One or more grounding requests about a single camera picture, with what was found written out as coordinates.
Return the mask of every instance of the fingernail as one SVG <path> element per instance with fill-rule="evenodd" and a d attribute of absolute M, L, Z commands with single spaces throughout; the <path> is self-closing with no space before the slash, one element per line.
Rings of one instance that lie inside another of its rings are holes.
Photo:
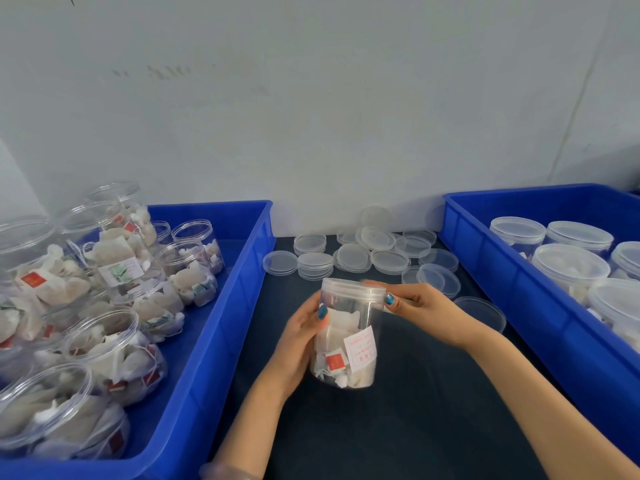
<path fill-rule="evenodd" d="M 320 308 L 318 308 L 318 318 L 320 318 L 320 320 L 322 320 L 327 313 L 329 313 L 329 309 L 326 307 L 326 305 L 323 303 L 322 305 L 320 305 Z"/>

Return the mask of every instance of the blue tray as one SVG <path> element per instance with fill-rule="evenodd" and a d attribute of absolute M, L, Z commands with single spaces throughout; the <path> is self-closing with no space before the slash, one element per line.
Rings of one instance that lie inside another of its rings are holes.
<path fill-rule="evenodd" d="M 604 185 L 448 194 L 440 238 L 580 411 L 640 464 L 640 355 L 489 231 L 501 216 L 578 221 L 640 241 L 640 198 Z"/>
<path fill-rule="evenodd" d="M 190 479 L 207 460 L 244 336 L 260 293 L 262 258 L 273 250 L 270 201 L 155 205 L 174 227 L 209 219 L 225 260 L 218 297 L 190 307 L 182 333 L 161 344 L 168 377 L 126 409 L 129 444 L 121 460 L 0 461 L 3 479 Z"/>

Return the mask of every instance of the dark table surface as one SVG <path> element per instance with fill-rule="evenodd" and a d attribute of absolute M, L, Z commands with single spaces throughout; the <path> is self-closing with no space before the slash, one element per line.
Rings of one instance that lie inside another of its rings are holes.
<path fill-rule="evenodd" d="M 325 252 L 339 244 L 327 236 Z M 435 247 L 444 248 L 441 242 Z M 276 250 L 293 251 L 293 238 Z M 458 296 L 485 298 L 460 266 Z M 332 277 L 400 283 L 371 268 Z M 271 356 L 288 318 L 322 281 L 266 275 L 220 419 L 212 454 Z M 549 379 L 507 325 L 504 335 Z M 468 354 L 385 314 L 373 386 L 340 390 L 307 374 L 282 411 L 265 479 L 544 479 L 533 450 Z"/>

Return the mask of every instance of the white label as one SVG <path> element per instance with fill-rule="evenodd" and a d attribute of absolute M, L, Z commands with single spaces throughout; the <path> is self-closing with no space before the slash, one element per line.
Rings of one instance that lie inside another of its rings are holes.
<path fill-rule="evenodd" d="M 108 266 L 98 268 L 107 286 L 113 288 L 144 276 L 145 272 L 140 267 L 138 258 L 132 257 Z"/>
<path fill-rule="evenodd" d="M 344 339 L 344 348 L 347 349 L 352 372 L 364 369 L 372 363 L 378 356 L 378 350 L 371 325 Z"/>

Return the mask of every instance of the hand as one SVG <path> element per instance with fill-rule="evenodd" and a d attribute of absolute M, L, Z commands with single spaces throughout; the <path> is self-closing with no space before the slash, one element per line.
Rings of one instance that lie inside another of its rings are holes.
<path fill-rule="evenodd" d="M 386 307 L 396 315 L 415 323 L 445 344 L 469 351 L 492 329 L 464 313 L 452 300 L 426 284 L 388 285 L 374 281 L 369 285 L 387 290 Z"/>
<path fill-rule="evenodd" d="M 329 323 L 326 306 L 320 307 L 320 291 L 300 306 L 284 327 L 276 350 L 261 376 L 282 393 L 283 401 L 300 384 L 313 353 L 313 338 Z"/>

